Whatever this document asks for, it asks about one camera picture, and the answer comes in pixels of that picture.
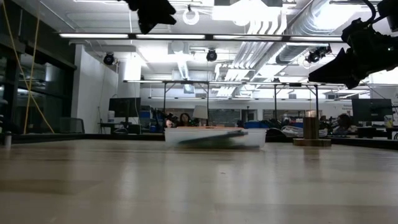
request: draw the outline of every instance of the yellow cable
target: yellow cable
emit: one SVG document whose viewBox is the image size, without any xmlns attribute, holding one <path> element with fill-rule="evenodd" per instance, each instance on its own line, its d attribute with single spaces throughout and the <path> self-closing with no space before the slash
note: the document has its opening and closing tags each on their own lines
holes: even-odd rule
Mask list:
<svg viewBox="0 0 398 224">
<path fill-rule="evenodd" d="M 30 88 L 29 88 L 29 85 L 28 85 L 28 83 L 27 83 L 27 81 L 26 81 L 26 77 L 25 77 L 24 70 L 22 69 L 21 62 L 19 61 L 18 53 L 17 53 L 16 47 L 15 47 L 15 43 L 14 43 L 14 38 L 12 37 L 12 32 L 11 32 L 10 23 L 9 23 L 9 20 L 8 20 L 8 15 L 7 15 L 7 10 L 6 10 L 6 2 L 5 2 L 5 1 L 3 1 L 3 3 L 2 3 L 2 8 L 3 8 L 3 11 L 4 11 L 4 17 L 6 18 L 6 24 L 7 24 L 8 33 L 9 33 L 10 38 L 11 38 L 12 48 L 13 48 L 13 50 L 14 50 L 14 53 L 15 53 L 15 56 L 16 56 L 16 59 L 17 59 L 17 63 L 18 63 L 19 69 L 21 70 L 22 76 L 24 77 L 25 85 L 26 85 L 26 87 L 28 88 L 28 95 L 29 95 L 29 98 L 32 98 L 32 101 L 35 103 L 36 108 L 37 108 L 37 110 L 39 111 L 40 115 L 42 116 L 44 122 L 45 122 L 46 125 L 50 128 L 51 132 L 52 132 L 53 134 L 55 134 L 54 130 L 51 128 L 50 124 L 49 124 L 49 123 L 47 122 L 47 120 L 45 119 L 45 116 L 44 116 L 43 112 L 40 110 L 40 107 L 39 107 L 39 105 L 37 104 L 35 98 L 32 96 L 32 93 L 30 92 Z"/>
<path fill-rule="evenodd" d="M 36 47 L 37 47 L 37 38 L 39 33 L 39 24 L 40 24 L 40 1 L 37 2 L 37 23 L 36 23 L 36 33 L 35 33 L 35 45 L 33 48 L 33 62 L 32 67 L 30 69 L 30 79 L 29 79 L 29 87 L 27 89 L 28 92 L 32 89 L 32 80 L 33 80 L 33 69 L 35 67 L 35 58 L 36 58 Z M 26 114 L 25 114 L 25 125 L 24 125 L 24 134 L 26 134 L 27 127 L 27 117 L 29 115 L 29 106 L 30 106 L 30 97 L 27 98 L 27 106 L 26 106 Z"/>
</svg>

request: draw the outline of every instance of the computer monitor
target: computer monitor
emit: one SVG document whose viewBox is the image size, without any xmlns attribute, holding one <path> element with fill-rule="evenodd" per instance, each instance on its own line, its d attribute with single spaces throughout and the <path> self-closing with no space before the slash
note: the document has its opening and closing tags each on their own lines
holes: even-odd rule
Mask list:
<svg viewBox="0 0 398 224">
<path fill-rule="evenodd" d="M 352 99 L 353 117 L 356 123 L 361 121 L 384 121 L 386 115 L 392 115 L 390 99 Z"/>
<path fill-rule="evenodd" d="M 109 110 L 114 111 L 115 118 L 139 117 L 141 98 L 111 98 Z"/>
</svg>

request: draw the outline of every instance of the ceiling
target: ceiling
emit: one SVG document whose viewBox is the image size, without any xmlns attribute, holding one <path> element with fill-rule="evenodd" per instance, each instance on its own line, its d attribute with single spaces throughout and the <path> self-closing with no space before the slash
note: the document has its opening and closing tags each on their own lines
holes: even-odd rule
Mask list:
<svg viewBox="0 0 398 224">
<path fill-rule="evenodd" d="M 37 12 L 37 1 L 31 0 L 13 0 L 20 4 L 33 14 Z M 126 5 L 103 4 L 100 2 L 76 2 L 75 0 L 41 0 L 40 1 L 40 16 L 44 22 L 52 26 L 59 32 L 139 32 L 137 25 L 137 14 L 131 12 Z M 200 19 L 195 25 L 188 25 L 183 21 L 183 13 L 186 6 L 175 6 L 177 14 L 174 15 L 177 24 L 174 26 L 158 25 L 153 33 L 174 33 L 174 34 L 246 34 L 249 26 L 237 26 L 233 21 L 215 21 L 212 16 L 206 12 L 211 12 L 214 6 L 214 0 L 202 0 L 203 5 L 200 7 Z M 286 9 L 287 22 L 298 13 L 309 2 L 309 0 L 296 0 L 297 5 Z M 342 24 L 333 35 L 340 35 L 342 30 L 350 23 L 352 19 L 362 17 L 367 19 L 370 16 L 367 8 L 359 9 L 351 19 Z M 376 30 L 383 33 L 390 33 L 386 21 L 381 21 L 375 25 Z M 143 74 L 164 74 L 171 73 L 173 70 L 178 70 L 176 61 L 172 56 L 168 55 L 170 41 L 158 40 L 100 40 L 84 42 L 87 50 L 94 46 L 96 48 L 108 45 L 133 45 L 137 47 L 137 51 L 144 59 L 146 65 L 142 67 Z M 233 61 L 236 54 L 239 52 L 242 42 L 205 42 L 193 41 L 188 43 L 190 47 L 201 47 L 204 51 L 196 51 L 187 62 L 189 70 L 208 70 L 214 71 L 217 63 L 222 63 L 225 60 Z M 347 48 L 345 44 L 333 44 L 332 49 L 336 54 L 340 48 Z M 216 49 L 218 53 L 218 61 L 207 62 L 206 50 L 209 48 Z M 128 52 L 119 53 L 119 57 L 128 57 Z M 318 64 L 308 68 L 303 65 L 303 62 L 298 59 L 298 64 L 288 66 L 284 69 L 287 76 L 301 76 L 307 77 L 308 73 L 324 63 L 332 60 L 333 56 L 324 58 Z"/>
</svg>

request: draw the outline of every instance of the monitor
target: monitor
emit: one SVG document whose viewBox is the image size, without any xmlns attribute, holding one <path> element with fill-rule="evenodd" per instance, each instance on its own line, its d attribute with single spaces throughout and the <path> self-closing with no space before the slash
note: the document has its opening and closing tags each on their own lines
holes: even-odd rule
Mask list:
<svg viewBox="0 0 398 224">
<path fill-rule="evenodd" d="M 115 118 L 139 117 L 141 98 L 111 98 L 109 110 L 114 111 Z"/>
<path fill-rule="evenodd" d="M 384 121 L 386 115 L 392 115 L 390 99 L 352 99 L 353 117 L 360 121 Z"/>
</svg>

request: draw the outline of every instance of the desk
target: desk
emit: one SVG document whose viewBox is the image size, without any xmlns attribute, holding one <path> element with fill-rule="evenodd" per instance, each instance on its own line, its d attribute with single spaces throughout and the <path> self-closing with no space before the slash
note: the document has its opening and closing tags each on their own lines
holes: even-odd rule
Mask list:
<svg viewBox="0 0 398 224">
<path fill-rule="evenodd" d="M 392 132 L 398 131 L 398 127 L 395 128 L 358 128 L 358 137 L 359 138 L 373 138 L 373 137 L 382 137 L 387 139 L 392 139 Z"/>
<path fill-rule="evenodd" d="M 98 123 L 100 128 L 100 133 L 102 134 L 103 128 L 111 128 L 111 134 L 114 134 L 115 130 L 122 128 L 121 123 Z M 129 124 L 128 128 L 129 134 L 141 134 L 141 125 L 139 124 Z"/>
</svg>

